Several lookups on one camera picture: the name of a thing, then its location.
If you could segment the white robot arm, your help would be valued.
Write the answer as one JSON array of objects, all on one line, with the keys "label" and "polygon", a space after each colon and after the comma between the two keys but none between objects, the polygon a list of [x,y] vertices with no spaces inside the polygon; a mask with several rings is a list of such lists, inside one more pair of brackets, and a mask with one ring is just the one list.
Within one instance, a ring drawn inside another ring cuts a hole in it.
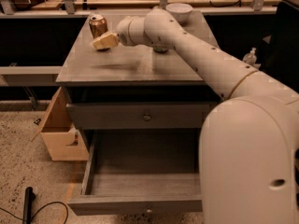
[{"label": "white robot arm", "polygon": [[124,18],[93,43],[172,49],[222,99],[200,134],[205,224],[299,223],[297,92],[189,34],[160,8]]}]

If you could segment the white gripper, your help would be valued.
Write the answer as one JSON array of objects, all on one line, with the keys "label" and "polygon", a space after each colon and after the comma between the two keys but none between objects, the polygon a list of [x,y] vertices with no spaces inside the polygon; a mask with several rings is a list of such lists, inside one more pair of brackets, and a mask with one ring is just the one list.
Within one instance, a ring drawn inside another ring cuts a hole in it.
[{"label": "white gripper", "polygon": [[117,25],[117,35],[106,32],[96,37],[91,45],[96,50],[115,48],[119,45],[119,40],[124,46],[146,45],[147,36],[144,30],[144,19],[144,17],[137,16],[125,17]]}]

